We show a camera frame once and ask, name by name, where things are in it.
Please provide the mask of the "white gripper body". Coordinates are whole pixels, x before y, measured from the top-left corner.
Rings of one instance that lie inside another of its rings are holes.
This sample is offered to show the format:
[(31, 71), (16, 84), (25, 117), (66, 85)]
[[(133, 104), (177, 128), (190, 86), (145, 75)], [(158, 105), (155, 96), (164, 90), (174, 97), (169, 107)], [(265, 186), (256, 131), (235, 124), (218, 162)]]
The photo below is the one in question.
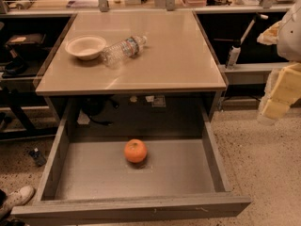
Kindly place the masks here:
[(290, 61), (301, 61), (301, 0), (283, 16), (277, 32), (277, 53)]

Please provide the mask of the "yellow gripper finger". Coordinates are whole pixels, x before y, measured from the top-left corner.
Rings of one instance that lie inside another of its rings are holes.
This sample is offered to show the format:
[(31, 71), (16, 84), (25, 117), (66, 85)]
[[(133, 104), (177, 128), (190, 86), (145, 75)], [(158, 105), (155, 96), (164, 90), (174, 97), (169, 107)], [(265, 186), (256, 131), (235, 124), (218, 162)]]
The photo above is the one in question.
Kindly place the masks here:
[(264, 45), (277, 44), (278, 41), (278, 31), (280, 22), (276, 22), (267, 28), (264, 32), (260, 33), (257, 37), (257, 42)]
[(275, 124), (300, 98), (301, 63), (292, 62), (282, 69), (273, 69), (259, 105), (258, 122), (264, 125)]

